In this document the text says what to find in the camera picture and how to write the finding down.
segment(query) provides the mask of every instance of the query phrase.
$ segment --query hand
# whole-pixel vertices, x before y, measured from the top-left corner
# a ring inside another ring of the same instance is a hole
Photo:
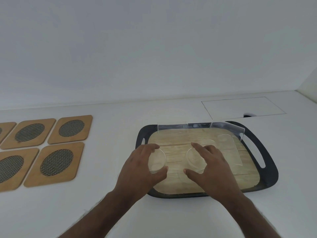
[[[149,156],[157,144],[140,145],[124,163],[113,192],[127,199],[133,205],[145,196],[154,185],[166,179],[168,167],[164,166],[155,174],[151,174]]]
[[[197,143],[192,143],[192,146],[205,159],[207,166],[202,174],[184,169],[184,173],[189,179],[198,184],[210,197],[222,204],[232,201],[237,196],[243,196],[229,164],[219,149],[213,145],[202,147]]]

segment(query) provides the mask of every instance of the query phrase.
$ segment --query metal mesh insert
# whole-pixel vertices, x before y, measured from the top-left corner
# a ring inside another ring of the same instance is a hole
[[[42,162],[40,171],[45,176],[63,172],[72,162],[74,154],[69,149],[60,149],[48,155]]]
[[[0,183],[14,176],[22,168],[24,159],[22,156],[9,156],[0,161]]]
[[[22,128],[16,133],[15,139],[18,142],[26,142],[35,139],[39,136],[45,129],[44,124],[34,123]]]
[[[71,137],[78,134],[84,128],[85,123],[79,119],[70,120],[63,124],[59,129],[59,135],[63,137]]]

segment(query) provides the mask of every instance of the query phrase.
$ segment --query right hand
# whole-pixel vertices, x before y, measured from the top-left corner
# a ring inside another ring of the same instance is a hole
[[[210,197],[222,204],[232,201],[237,196],[243,196],[229,164],[220,150],[213,145],[203,147],[197,143],[191,144],[205,159],[207,166],[202,174],[191,169],[184,169],[187,177],[198,184]]]

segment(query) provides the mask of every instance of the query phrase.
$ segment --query coaster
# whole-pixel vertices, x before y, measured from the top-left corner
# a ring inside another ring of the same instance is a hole
[[[58,144],[85,140],[88,137],[92,120],[91,115],[59,119],[48,143]]]
[[[16,122],[0,123],[0,144],[16,124]]]
[[[44,147],[26,177],[24,186],[34,187],[74,179],[83,149],[83,142]]]
[[[22,148],[43,144],[55,121],[55,119],[22,121],[0,145],[0,148]]]
[[[0,192],[22,184],[38,152],[38,148],[0,152]]]

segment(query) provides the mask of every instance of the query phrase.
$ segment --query white wall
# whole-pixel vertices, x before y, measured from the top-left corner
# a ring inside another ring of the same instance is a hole
[[[0,0],[0,108],[294,90],[316,0]]]
[[[297,91],[317,103],[317,68],[315,68]]]

